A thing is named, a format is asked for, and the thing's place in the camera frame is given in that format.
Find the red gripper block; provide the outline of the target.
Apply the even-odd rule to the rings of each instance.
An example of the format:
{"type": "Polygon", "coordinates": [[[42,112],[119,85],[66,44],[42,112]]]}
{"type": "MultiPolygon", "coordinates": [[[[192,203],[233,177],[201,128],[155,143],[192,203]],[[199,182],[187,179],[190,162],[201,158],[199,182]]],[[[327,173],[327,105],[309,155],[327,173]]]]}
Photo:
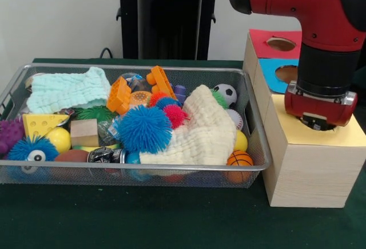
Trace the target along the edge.
{"type": "Polygon", "coordinates": [[[305,93],[296,81],[291,81],[285,92],[284,104],[287,114],[299,118],[307,127],[328,131],[349,123],[357,104],[357,94],[348,91],[340,98],[321,98],[305,93]]]}

